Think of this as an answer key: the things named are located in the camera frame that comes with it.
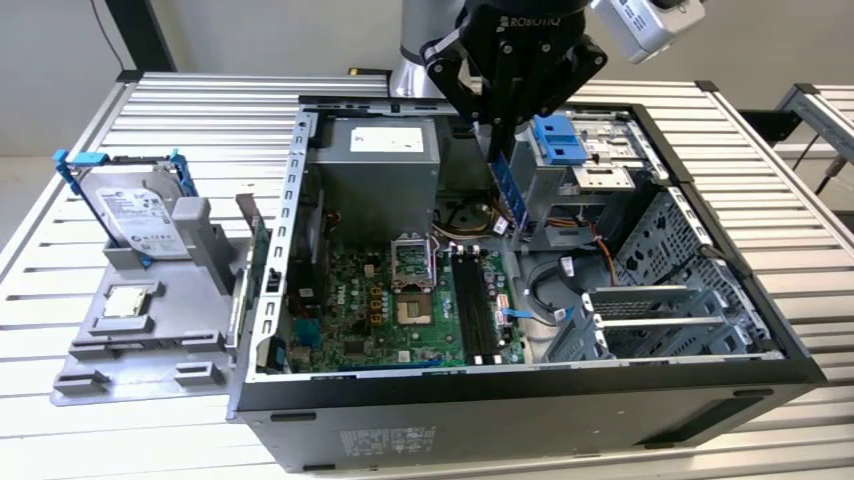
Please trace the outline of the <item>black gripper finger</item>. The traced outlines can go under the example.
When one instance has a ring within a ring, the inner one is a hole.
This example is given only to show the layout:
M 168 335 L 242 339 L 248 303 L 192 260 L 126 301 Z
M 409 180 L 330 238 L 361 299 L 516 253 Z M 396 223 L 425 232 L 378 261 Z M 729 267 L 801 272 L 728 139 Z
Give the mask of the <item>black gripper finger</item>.
M 458 30 L 452 30 L 442 38 L 422 46 L 421 59 L 428 77 L 458 116 L 485 127 L 488 143 L 484 157 L 486 161 L 496 161 L 509 127 L 506 90 L 501 89 L 496 80 L 482 80 L 481 91 L 474 93 L 460 80 L 460 70 L 469 55 Z
M 550 115 L 607 64 L 607 54 L 588 35 L 536 40 L 513 73 L 509 117 L 500 153 L 509 157 L 516 129 L 533 117 Z

